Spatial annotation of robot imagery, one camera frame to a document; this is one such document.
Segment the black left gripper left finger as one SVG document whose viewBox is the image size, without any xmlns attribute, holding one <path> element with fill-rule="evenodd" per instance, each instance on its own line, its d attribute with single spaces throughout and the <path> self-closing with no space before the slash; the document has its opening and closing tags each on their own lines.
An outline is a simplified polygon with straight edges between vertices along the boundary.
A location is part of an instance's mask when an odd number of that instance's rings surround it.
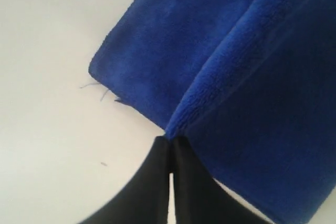
<svg viewBox="0 0 336 224">
<path fill-rule="evenodd" d="M 167 223 L 169 193 L 170 144 L 166 138 L 159 136 L 130 181 L 82 223 Z"/>
</svg>

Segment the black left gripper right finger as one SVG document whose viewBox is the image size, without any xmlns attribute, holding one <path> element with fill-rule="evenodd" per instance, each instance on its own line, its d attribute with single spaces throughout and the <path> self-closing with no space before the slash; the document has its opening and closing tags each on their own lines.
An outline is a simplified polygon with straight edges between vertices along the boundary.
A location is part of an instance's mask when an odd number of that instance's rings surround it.
<svg viewBox="0 0 336 224">
<path fill-rule="evenodd" d="M 173 184 L 177 223 L 267 223 L 213 180 L 188 139 L 172 141 Z"/>
</svg>

